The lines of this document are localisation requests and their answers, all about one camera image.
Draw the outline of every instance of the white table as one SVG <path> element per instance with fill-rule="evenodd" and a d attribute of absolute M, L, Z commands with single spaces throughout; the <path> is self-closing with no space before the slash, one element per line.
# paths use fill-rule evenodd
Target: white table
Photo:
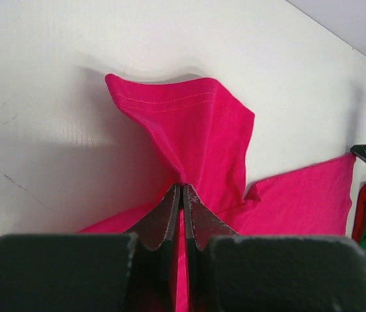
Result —
<path fill-rule="evenodd" d="M 0 0 L 0 235 L 77 231 L 153 198 L 163 168 L 109 72 L 219 79 L 257 116 L 248 181 L 366 143 L 366 58 L 285 1 Z M 358 161 L 354 202 L 362 181 Z"/>

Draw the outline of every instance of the dark red cloth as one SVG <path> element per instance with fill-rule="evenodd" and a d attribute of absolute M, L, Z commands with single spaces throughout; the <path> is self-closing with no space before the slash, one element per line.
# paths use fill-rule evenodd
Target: dark red cloth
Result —
<path fill-rule="evenodd" d="M 360 240 L 365 231 L 366 226 L 366 183 L 359 191 L 358 205 L 356 207 L 356 215 L 354 217 L 354 226 L 352 238 L 360 244 Z"/>
<path fill-rule="evenodd" d="M 108 75 L 106 82 L 118 108 L 150 134 L 169 181 L 155 202 L 83 232 L 123 232 L 153 209 L 172 183 L 190 183 L 210 210 L 244 235 L 345 234 L 354 156 L 259 181 L 244 199 L 245 155 L 255 115 L 217 80 L 146 85 Z M 178 311 L 187 310 L 182 222 Z"/>

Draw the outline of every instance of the pink fabric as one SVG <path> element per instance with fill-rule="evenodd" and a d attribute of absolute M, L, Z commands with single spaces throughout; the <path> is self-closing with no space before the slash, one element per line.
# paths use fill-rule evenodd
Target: pink fabric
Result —
<path fill-rule="evenodd" d="M 243 199 L 255 116 L 218 81 L 144 85 L 108 75 L 106 82 L 118 108 L 150 134 L 170 180 L 155 202 L 83 232 L 121 233 L 153 209 L 172 183 L 191 183 L 210 210 L 244 235 L 345 233 L 352 155 L 259 181 Z M 187 311 L 182 222 L 177 310 Z"/>

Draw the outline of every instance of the scratch mark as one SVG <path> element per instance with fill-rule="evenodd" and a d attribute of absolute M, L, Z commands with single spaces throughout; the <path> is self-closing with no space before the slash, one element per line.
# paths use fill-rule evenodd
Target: scratch mark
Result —
<path fill-rule="evenodd" d="M 7 120 L 6 122 L 3 122 L 3 125 L 6 125 L 8 122 L 11 122 L 12 120 L 14 120 L 15 118 L 17 118 L 18 115 L 15 115 L 14 117 L 12 117 L 11 119 Z"/>
<path fill-rule="evenodd" d="M 52 209 L 50 208 L 50 207 L 48 207 L 48 206 L 46 206 L 46 205 L 44 205 L 34 194 L 32 194 L 29 190 L 27 190 L 25 187 L 23 187 L 22 185 L 19 185 L 18 183 L 16 183 L 10 176 L 8 176 L 6 173 L 4 173 L 4 171 L 2 171 L 1 169 L 0 169 L 0 172 L 2 173 L 2 175 L 3 175 L 3 177 L 5 178 L 5 179 L 7 179 L 8 181 L 10 181 L 12 184 L 14 184 L 14 185 L 16 185 L 17 187 L 19 187 L 21 190 L 23 190 L 24 192 L 26 192 L 30 197 L 32 197 L 32 198 L 34 198 L 35 199 L 35 201 L 37 202 L 37 203 L 39 203 L 42 207 L 44 207 L 44 208 L 46 208 L 46 209 L 48 209 L 48 210 L 51 210 L 52 211 Z"/>

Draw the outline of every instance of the pink cloth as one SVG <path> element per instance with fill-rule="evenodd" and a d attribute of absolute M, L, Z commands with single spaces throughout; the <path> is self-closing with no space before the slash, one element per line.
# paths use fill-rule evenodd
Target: pink cloth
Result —
<path fill-rule="evenodd" d="M 244 235 L 345 233 L 352 155 L 259 181 L 243 199 L 255 115 L 217 80 L 144 85 L 108 75 L 106 82 L 118 108 L 150 134 L 170 179 L 155 202 L 82 232 L 121 233 L 153 209 L 172 183 L 191 183 L 210 210 Z M 182 222 L 177 310 L 187 311 Z"/>

